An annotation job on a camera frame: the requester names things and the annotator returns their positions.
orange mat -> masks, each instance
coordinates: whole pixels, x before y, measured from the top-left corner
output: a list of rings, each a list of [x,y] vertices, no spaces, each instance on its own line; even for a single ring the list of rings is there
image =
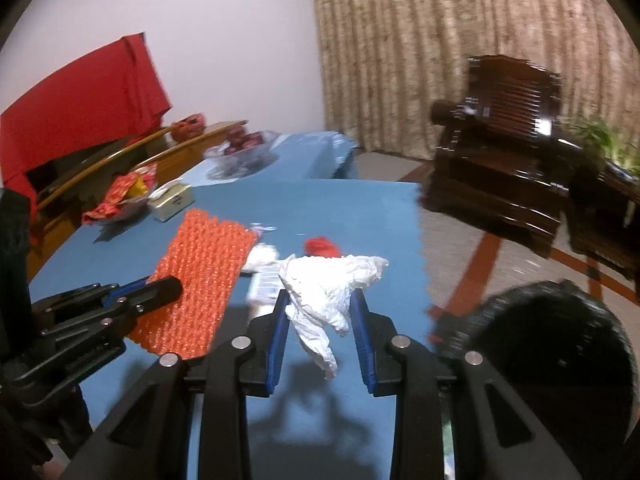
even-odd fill
[[[191,209],[149,281],[175,276],[180,300],[138,319],[129,337],[154,354],[183,359],[206,354],[225,313],[240,269],[257,235],[237,222],[219,222]]]

tiled floor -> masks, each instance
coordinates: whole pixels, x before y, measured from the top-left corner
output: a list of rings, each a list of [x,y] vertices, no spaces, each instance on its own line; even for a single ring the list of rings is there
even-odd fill
[[[370,180],[420,182],[431,169],[429,162],[421,164],[383,153],[363,153],[356,157],[356,163],[360,177]],[[571,280],[601,298],[618,317],[640,362],[640,305],[634,284],[615,270],[574,253],[565,224],[545,260],[520,244],[441,213],[421,210],[420,222],[433,301],[428,312],[444,308],[466,314],[484,298],[513,286]]]

curtain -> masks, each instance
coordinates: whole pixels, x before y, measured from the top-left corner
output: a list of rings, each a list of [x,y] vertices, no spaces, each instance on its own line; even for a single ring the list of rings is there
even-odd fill
[[[432,158],[437,99],[466,58],[532,60],[562,76],[562,114],[601,115],[638,142],[640,56],[606,0],[314,0],[326,124],[366,150]]]

chair backrest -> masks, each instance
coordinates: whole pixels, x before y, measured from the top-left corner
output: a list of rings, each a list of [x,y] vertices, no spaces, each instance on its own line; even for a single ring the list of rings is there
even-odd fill
[[[523,59],[472,57],[467,101],[483,135],[511,146],[548,144],[560,109],[560,76]]]

red fabric cover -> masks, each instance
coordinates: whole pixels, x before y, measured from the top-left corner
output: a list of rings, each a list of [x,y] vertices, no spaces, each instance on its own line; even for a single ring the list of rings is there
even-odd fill
[[[144,34],[125,36],[40,81],[0,116],[4,185],[36,193],[25,171],[83,148],[160,127],[171,107]]]
[[[305,242],[305,253],[307,256],[324,256],[325,258],[340,258],[342,251],[328,238],[319,236],[309,238]]]

